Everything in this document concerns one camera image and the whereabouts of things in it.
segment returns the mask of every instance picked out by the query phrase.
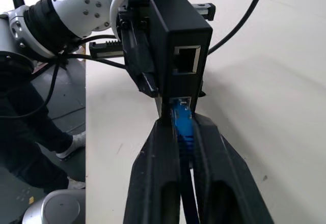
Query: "gray floor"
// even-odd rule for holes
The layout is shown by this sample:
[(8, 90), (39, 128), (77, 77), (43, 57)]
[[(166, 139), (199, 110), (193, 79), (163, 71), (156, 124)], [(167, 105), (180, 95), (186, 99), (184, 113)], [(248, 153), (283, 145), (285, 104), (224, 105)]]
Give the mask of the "gray floor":
[[(48, 104), (51, 118), (61, 116), (85, 107), (85, 64), (71, 60), (67, 71), (60, 69), (53, 96)], [(53, 68), (33, 81), (33, 85), (46, 97), (52, 78)], [(85, 109), (64, 118), (54, 120), (62, 131), (78, 134), (85, 131)], [(85, 180), (85, 150), (79, 151), (67, 162), (59, 161), (54, 152), (41, 147), (42, 152), (68, 175), (79, 181)], [(19, 217), (29, 207), (29, 199), (37, 201), (44, 197), (43, 190), (33, 188), (10, 175), (0, 167), (0, 224), (9, 223)]]

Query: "person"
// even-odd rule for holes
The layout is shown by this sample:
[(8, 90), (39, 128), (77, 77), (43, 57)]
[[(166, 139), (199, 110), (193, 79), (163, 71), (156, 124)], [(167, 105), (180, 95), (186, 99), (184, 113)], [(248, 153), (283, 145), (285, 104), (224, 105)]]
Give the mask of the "person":
[[(30, 83), (0, 98), (1, 116), (21, 116), (36, 110), (43, 99)], [(85, 182), (75, 181), (42, 154), (38, 142), (55, 151), (60, 160), (70, 158), (85, 146), (85, 132), (68, 135), (48, 116), (48, 108), (24, 119), (0, 119), (0, 165), (30, 186), (45, 193), (58, 189), (82, 189)]]

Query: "black pants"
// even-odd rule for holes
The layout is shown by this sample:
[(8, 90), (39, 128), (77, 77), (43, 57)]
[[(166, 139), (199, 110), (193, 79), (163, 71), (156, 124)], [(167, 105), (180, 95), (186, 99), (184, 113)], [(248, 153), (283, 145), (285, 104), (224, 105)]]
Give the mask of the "black pants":
[[(0, 115), (25, 115), (42, 103), (42, 97), (29, 84), (0, 98)], [(30, 186), (43, 188), (45, 193), (66, 189), (66, 172), (43, 155), (35, 141), (62, 153), (70, 147), (72, 136), (56, 127), (47, 108), (24, 120), (0, 119), (0, 164)]]

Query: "white sneaker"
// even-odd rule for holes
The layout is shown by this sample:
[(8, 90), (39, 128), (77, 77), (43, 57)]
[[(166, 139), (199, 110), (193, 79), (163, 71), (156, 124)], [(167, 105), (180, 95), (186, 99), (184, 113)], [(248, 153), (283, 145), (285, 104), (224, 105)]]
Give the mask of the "white sneaker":
[(83, 189), (86, 187), (86, 183), (85, 182), (78, 182), (75, 181), (73, 179), (71, 179), (70, 177), (67, 177), (69, 180), (69, 184), (68, 184), (68, 188), (67, 189)]
[(72, 144), (65, 152), (57, 154), (60, 160), (67, 160), (74, 155), (77, 149), (83, 148), (86, 145), (86, 132), (72, 136)]

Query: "table surface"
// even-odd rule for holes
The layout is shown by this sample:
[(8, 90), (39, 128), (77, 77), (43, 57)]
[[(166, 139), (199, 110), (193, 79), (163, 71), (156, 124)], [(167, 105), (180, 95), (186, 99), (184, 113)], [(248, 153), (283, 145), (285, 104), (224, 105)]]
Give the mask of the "table surface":
[[(217, 6), (212, 43), (251, 0)], [(276, 223), (326, 219), (325, 0), (261, 0), (243, 29), (207, 61), (211, 117), (248, 163)], [(122, 223), (131, 166), (157, 119), (123, 70), (87, 62), (87, 223)]]

